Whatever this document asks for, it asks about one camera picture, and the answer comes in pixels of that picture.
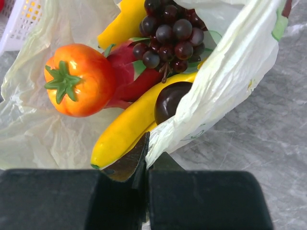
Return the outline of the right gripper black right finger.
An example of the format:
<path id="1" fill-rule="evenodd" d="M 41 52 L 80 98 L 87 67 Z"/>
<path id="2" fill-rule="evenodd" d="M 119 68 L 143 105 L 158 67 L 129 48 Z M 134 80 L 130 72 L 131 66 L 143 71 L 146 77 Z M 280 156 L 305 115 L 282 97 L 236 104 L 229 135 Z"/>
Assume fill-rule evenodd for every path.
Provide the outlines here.
<path id="1" fill-rule="evenodd" d="M 256 177 L 246 171 L 185 170 L 163 153 L 148 171 L 153 230 L 271 230 Z"/>

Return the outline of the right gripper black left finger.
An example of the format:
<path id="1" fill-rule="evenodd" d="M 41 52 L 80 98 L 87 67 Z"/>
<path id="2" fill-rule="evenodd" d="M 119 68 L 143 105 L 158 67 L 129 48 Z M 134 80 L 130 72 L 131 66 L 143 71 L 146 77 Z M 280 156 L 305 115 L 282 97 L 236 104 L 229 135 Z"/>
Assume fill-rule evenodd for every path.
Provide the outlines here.
<path id="1" fill-rule="evenodd" d="M 3 230 L 140 230 L 146 221 L 145 133 L 103 170 L 10 169 L 0 175 Z"/>

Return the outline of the yellow fake banana bunch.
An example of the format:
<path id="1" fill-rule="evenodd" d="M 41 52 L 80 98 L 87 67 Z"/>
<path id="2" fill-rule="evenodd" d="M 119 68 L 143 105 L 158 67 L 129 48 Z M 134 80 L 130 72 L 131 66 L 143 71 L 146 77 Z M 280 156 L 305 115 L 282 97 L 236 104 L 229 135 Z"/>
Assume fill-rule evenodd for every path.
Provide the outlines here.
<path id="1" fill-rule="evenodd" d="M 153 86 L 125 109 L 105 129 L 94 145 L 91 166 L 103 169 L 128 152 L 145 130 L 154 123 L 154 106 L 161 90 L 177 82 L 194 82 L 196 74 L 193 72 L 174 75 L 165 83 Z"/>

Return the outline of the dark purple fake plum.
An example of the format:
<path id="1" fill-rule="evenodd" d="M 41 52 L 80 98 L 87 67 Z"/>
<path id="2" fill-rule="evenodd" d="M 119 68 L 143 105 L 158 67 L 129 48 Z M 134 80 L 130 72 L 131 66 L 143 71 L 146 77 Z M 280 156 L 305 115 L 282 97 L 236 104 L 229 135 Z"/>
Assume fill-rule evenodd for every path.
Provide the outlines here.
<path id="1" fill-rule="evenodd" d="M 155 122 L 158 125 L 175 115 L 180 100 L 190 91 L 191 87 L 191 82 L 180 81 L 161 90 L 154 108 Z"/>

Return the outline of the pink fake dragon fruit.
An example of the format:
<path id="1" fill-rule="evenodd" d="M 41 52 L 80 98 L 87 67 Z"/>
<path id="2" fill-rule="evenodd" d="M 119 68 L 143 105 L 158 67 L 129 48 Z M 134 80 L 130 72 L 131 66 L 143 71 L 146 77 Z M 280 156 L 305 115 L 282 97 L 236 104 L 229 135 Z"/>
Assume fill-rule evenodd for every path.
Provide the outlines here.
<path id="1" fill-rule="evenodd" d="M 136 59 L 134 45 L 132 40 L 128 40 L 107 56 L 114 69 L 117 88 L 106 108 L 128 108 L 163 78 L 162 73 L 146 68 L 141 60 Z"/>

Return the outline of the orange fake persimmon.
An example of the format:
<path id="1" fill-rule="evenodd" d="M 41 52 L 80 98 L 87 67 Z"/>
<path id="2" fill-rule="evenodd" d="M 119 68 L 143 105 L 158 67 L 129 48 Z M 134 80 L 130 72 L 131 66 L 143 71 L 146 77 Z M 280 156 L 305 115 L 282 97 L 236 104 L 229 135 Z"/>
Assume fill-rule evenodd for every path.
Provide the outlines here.
<path id="1" fill-rule="evenodd" d="M 59 47 L 44 68 L 45 89 L 56 110 L 87 117 L 102 110 L 117 87 L 107 58 L 83 44 Z"/>

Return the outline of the dark purple fake grapes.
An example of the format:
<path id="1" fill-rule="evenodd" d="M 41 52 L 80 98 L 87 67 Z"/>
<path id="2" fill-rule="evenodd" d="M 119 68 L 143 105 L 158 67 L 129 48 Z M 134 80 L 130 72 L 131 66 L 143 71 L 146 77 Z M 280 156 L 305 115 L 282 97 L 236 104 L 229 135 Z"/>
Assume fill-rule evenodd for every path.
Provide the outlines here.
<path id="1" fill-rule="evenodd" d="M 137 60 L 161 74 L 162 82 L 201 61 L 207 27 L 194 9 L 185 9 L 173 0 L 147 0 L 144 8 L 147 15 L 140 32 L 145 40 L 132 50 Z"/>

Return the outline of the yellow fake mango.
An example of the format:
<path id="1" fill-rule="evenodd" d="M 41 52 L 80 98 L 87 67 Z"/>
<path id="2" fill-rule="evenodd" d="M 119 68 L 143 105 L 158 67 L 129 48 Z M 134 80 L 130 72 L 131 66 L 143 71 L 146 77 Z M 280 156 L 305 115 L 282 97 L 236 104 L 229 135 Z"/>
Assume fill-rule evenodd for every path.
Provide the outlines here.
<path id="1" fill-rule="evenodd" d="M 139 25 L 147 15 L 144 0 L 122 0 L 118 3 L 119 15 L 97 37 L 98 46 L 105 50 L 111 44 L 117 46 L 133 37 L 141 37 Z"/>

